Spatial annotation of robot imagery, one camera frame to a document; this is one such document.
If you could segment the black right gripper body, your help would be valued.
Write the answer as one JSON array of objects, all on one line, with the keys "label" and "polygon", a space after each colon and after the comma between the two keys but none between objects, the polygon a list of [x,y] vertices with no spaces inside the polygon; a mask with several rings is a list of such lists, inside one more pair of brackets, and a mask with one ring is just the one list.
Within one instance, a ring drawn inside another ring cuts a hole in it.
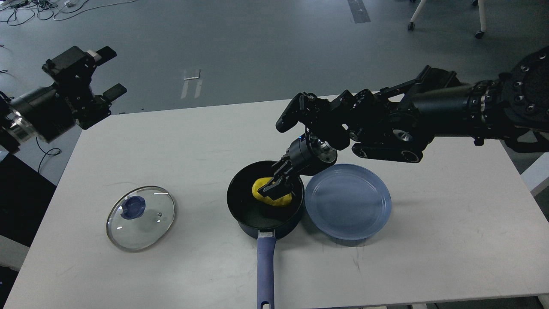
[{"label": "black right gripper body", "polygon": [[315,135],[300,135],[286,150],[291,175],[314,176],[337,162],[338,153]]}]

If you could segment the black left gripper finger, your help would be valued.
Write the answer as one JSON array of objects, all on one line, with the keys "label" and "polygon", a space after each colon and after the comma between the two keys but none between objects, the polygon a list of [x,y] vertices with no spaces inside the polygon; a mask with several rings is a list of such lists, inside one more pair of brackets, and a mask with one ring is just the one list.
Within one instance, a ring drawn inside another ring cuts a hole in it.
[{"label": "black left gripper finger", "polygon": [[47,59],[42,70],[54,81],[54,87],[61,93],[76,97],[90,97],[92,76],[95,70],[117,57],[109,46],[98,51],[83,51],[72,46],[53,59]]},{"label": "black left gripper finger", "polygon": [[126,94],[127,88],[118,83],[103,94],[94,95],[77,101],[77,125],[86,130],[112,114],[112,102]]}]

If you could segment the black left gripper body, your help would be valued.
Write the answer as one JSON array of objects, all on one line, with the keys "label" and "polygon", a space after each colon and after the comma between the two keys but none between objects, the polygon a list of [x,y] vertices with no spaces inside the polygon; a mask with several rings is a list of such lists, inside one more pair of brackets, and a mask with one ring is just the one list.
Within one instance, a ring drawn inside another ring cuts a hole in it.
[{"label": "black left gripper body", "polygon": [[77,101],[80,98],[61,94],[54,84],[10,98],[9,144],[23,144],[33,138],[49,143],[73,127],[79,127]]}]

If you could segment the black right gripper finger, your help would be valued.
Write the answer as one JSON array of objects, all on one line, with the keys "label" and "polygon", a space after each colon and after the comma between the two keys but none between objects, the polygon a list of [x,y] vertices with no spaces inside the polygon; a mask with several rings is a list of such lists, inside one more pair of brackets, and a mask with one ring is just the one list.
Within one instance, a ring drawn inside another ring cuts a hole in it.
[{"label": "black right gripper finger", "polygon": [[259,177],[256,180],[256,200],[260,202],[291,202],[296,176]]},{"label": "black right gripper finger", "polygon": [[296,167],[290,160],[290,157],[281,157],[278,161],[271,164],[273,172],[270,186],[276,189],[293,189],[296,179]]}]

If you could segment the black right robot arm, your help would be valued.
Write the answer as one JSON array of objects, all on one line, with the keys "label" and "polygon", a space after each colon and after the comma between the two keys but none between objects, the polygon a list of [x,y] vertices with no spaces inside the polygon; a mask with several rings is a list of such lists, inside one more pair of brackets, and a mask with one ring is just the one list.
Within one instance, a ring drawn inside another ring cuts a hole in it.
[{"label": "black right robot arm", "polygon": [[377,93],[346,90],[333,100],[298,93],[276,129],[284,133],[302,123],[305,132],[257,193],[273,200],[288,195],[296,178],[333,166],[337,152],[349,146],[361,158],[412,164],[435,137],[468,136],[476,146],[499,139],[517,153],[547,152],[548,56],[542,48],[510,72],[474,84],[427,65],[416,78]]}]

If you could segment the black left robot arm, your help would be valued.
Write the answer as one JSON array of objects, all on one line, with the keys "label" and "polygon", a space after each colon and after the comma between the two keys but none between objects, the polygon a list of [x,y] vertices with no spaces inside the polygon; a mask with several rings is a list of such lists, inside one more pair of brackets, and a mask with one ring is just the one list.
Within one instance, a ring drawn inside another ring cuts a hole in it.
[{"label": "black left robot arm", "polygon": [[1,146],[10,153],[21,144],[39,138],[50,143],[69,129],[90,129],[111,115],[114,100],[126,94],[116,84],[94,94],[90,84],[95,70],[117,56],[111,47],[83,51],[73,46],[42,66],[53,83],[24,95],[8,98],[1,94]]}]

